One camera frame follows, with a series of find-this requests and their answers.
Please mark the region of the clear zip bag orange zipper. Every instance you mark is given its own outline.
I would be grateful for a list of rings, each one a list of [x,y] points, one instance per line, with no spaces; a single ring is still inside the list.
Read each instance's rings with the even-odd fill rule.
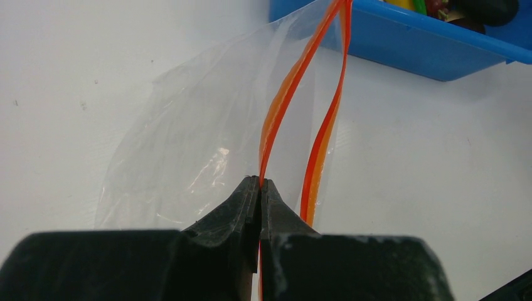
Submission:
[[[245,176],[313,224],[350,42],[351,1],[313,1],[154,82],[118,146],[96,228],[191,225]]]

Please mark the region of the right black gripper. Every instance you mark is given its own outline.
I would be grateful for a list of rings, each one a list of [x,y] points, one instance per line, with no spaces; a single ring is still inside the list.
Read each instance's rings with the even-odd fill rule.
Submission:
[[[531,273],[528,270],[480,301],[531,301]]]

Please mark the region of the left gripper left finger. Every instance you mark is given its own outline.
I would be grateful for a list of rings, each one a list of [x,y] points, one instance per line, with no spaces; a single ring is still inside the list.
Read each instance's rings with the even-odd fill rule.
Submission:
[[[2,300],[250,300],[258,177],[185,230],[33,233],[1,267]]]

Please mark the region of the dark purple toy eggplant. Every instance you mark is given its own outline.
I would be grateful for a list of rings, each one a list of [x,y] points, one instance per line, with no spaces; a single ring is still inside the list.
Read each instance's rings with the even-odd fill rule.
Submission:
[[[485,34],[486,26],[500,27],[510,23],[520,9],[518,0],[456,1],[457,15],[447,22],[461,28]]]

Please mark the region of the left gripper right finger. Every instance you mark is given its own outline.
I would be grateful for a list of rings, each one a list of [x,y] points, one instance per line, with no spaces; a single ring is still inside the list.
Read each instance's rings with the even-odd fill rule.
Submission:
[[[439,259],[412,236],[325,235],[264,181],[262,300],[452,300]]]

